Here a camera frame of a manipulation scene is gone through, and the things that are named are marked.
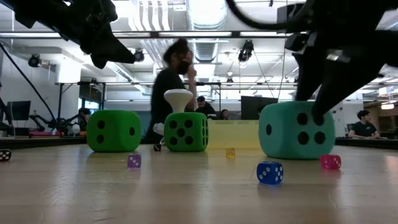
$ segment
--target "black t-shirt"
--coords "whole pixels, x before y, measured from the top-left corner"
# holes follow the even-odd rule
[[[363,137],[371,137],[377,131],[372,123],[362,124],[361,122],[355,123],[351,130],[355,131],[356,135]]]
[[[164,123],[166,117],[173,113],[172,107],[164,98],[164,93],[167,90],[184,88],[181,78],[173,70],[166,68],[158,74],[152,87],[152,96],[150,98],[150,114],[152,118],[145,136],[146,139],[160,141],[162,136],[155,133],[153,127],[157,123]]]
[[[203,113],[206,115],[206,117],[209,114],[216,114],[216,111],[214,110],[214,108],[207,102],[205,103],[205,105],[203,107],[196,109],[195,112]]]

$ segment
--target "ceiling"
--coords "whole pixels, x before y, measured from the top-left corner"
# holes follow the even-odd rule
[[[203,13],[211,14],[210,5],[215,0],[201,0],[203,4]],[[146,16],[142,9],[145,7],[145,0],[139,0],[141,5],[140,18]],[[152,23],[152,5],[151,0],[149,3],[149,23],[152,29],[155,25]],[[165,1],[156,1],[162,5]],[[269,7],[269,1],[258,0],[236,0],[238,6],[242,11],[250,14],[251,17],[259,21],[275,22],[277,8],[286,5],[286,1],[274,0],[274,6]],[[129,26],[128,14],[126,9],[131,6],[129,0],[114,1],[119,19],[112,23],[113,31],[132,31]],[[168,10],[168,23],[171,30],[188,30],[189,23],[187,18],[186,5],[184,0],[171,0],[167,1],[169,5]],[[380,29],[395,29],[398,23],[397,11],[387,12],[383,17],[379,28]],[[248,26],[241,23],[235,18],[232,13],[228,13],[225,20],[224,30],[251,30]],[[50,31],[41,24],[35,24],[33,29],[27,29],[23,25],[16,22],[13,18],[13,13],[5,6],[0,5],[0,32],[10,31],[24,31],[24,32],[37,32],[37,31]],[[263,82],[264,78],[268,82],[292,82],[297,75],[297,63],[289,52],[284,50],[284,39],[253,39],[254,55],[249,59],[247,67],[240,67],[237,62],[237,52],[243,46],[244,39],[220,39],[218,47],[218,55],[213,61],[213,65],[197,64],[195,68],[198,70],[198,77],[200,81],[225,82],[227,77],[232,77],[235,84],[229,88],[237,88],[238,82]],[[90,57],[83,55],[79,46],[73,42],[66,42],[64,40],[3,40],[6,45],[12,47],[16,54],[28,56],[31,53],[40,53],[42,58],[51,61],[52,63],[59,63],[65,55],[72,58],[82,66],[82,77],[96,78],[98,81],[104,82],[125,82],[125,79],[119,77],[109,67],[103,70],[95,68],[90,60]],[[141,40],[137,39],[123,39],[121,42],[132,51],[134,49],[144,49],[145,60],[135,64],[118,64],[123,70],[128,72],[134,81],[152,82],[155,78],[154,64],[151,55],[148,54]],[[386,77],[382,80],[375,80],[375,82],[398,82],[398,72],[395,69],[389,69]],[[364,88],[363,92],[377,90],[380,86],[369,86]],[[115,90],[137,91],[137,88],[126,87],[113,87]]]

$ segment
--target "black robotic claw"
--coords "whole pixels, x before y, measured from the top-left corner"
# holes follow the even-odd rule
[[[106,62],[134,63],[134,55],[115,38],[110,22],[118,19],[111,0],[0,0],[15,12],[15,19],[28,28],[39,22],[65,40],[78,44],[91,54],[95,66]]]
[[[285,48],[294,52],[299,66],[296,100],[308,100],[321,86],[313,106],[316,118],[377,78],[385,63],[398,67],[398,58],[389,54],[398,49],[398,32],[376,30],[383,14],[398,8],[396,0],[376,5],[307,0],[278,8],[277,24],[255,22],[233,0],[226,2],[238,19],[253,28],[293,33]]]

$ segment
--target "computer monitor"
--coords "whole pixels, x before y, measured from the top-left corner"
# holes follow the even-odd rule
[[[278,103],[278,99],[260,96],[241,96],[241,119],[258,120],[262,109],[273,103]]]
[[[30,101],[8,102],[7,109],[14,121],[27,121],[30,113]]]

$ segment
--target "seated person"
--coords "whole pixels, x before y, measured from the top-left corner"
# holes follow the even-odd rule
[[[198,102],[198,109],[196,109],[195,112],[203,113],[206,115],[206,117],[209,114],[214,114],[214,115],[216,114],[216,111],[209,103],[206,102],[204,96],[199,96],[197,98],[197,102]]]
[[[80,131],[86,131],[87,129],[87,123],[88,120],[90,119],[90,109],[88,108],[80,108],[78,111],[78,124],[80,126]]]
[[[172,107],[164,98],[164,93],[173,89],[185,89],[185,86],[179,75],[188,75],[189,90],[196,95],[196,71],[192,67],[193,54],[188,47],[186,39],[179,39],[171,45],[166,53],[164,53],[163,60],[167,67],[163,69],[156,77],[155,83],[152,87],[152,96],[150,99],[150,114],[151,120],[145,141],[142,144],[158,144],[163,136],[160,135],[163,130],[157,130],[164,124],[167,116],[173,112]],[[193,111],[194,101],[188,103],[187,109]]]
[[[227,109],[223,109],[220,113],[220,119],[228,119],[228,110]]]
[[[348,133],[348,137],[360,139],[380,138],[380,134],[378,133],[376,127],[370,123],[371,116],[369,111],[361,110],[358,112],[357,117],[359,121],[353,125]]]

